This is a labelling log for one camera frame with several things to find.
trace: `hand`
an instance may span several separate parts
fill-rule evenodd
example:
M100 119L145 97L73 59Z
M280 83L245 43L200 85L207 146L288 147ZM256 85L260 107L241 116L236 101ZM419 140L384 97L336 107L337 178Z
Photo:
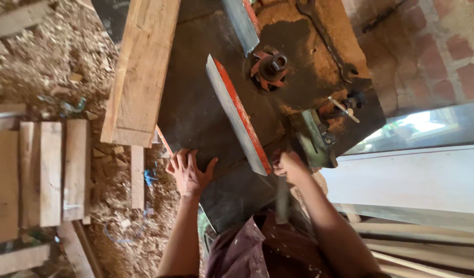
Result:
M190 152L189 149L176 151L165 169L175 177L181 196L200 196L213 179L213 170L218 158L213 158L208 164L206 172L203 173L197 168L196 153L197 150Z
M275 163L273 168L277 176L287 176L287 181L293 185L297 185L302 177L311 175L299 155L294 151L281 153L280 161Z

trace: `blue string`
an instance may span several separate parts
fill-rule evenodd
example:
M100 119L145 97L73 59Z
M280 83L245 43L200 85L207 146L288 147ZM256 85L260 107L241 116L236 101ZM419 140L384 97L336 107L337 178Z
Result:
M145 230L145 226L146 226L146 214L147 214L147 210L145 210L143 212L143 225L141 226L141 229L139 230L139 232L132 238L132 239L116 239L116 238L113 238L110 234L109 234L109 231L108 231L108 225L110 223L110 221L106 222L105 223L105 227L104 227L104 233L107 235L107 237L110 238L111 241L113 242L117 242L117 243L130 243L130 242L133 242L136 238L138 238L141 233Z

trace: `wrench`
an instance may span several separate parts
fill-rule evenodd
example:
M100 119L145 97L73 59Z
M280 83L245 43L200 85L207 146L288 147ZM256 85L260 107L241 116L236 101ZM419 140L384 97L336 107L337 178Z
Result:
M318 12L316 11L316 0L306 0L307 3L301 3L301 0L296 0L296 6L297 10L309 17L311 19L311 22L313 22L314 27L316 28L317 32L319 33L321 39L324 42L324 45L327 46L328 51L333 57L333 60L335 61L336 65L338 66L340 70L340 77L347 83L352 83L352 79L350 77L350 73L353 73L355 75L358 74L357 69L354 65L351 64L345 64L343 61L342 57L338 53L335 45L333 44L333 41L331 40L331 37L329 36L327 29L324 27L323 23L320 20L320 16L318 15Z

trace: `white board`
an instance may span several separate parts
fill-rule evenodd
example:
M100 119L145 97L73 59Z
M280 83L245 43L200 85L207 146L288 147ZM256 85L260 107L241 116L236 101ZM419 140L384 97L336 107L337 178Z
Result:
M474 145L349 155L321 173L333 203L474 213Z

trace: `person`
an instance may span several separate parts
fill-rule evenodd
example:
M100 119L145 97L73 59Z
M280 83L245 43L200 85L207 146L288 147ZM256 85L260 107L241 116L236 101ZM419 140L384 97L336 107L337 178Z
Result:
M198 277L198 203L218 159L203 173L197 168L196 153L181 149L166 167L175 177L181 199L157 277ZM290 223L276 224L270 210L256 214L242 227L217 237L205 277L390 277L381 272L369 249L331 205L295 152L282 153L274 169L299 188L315 237Z

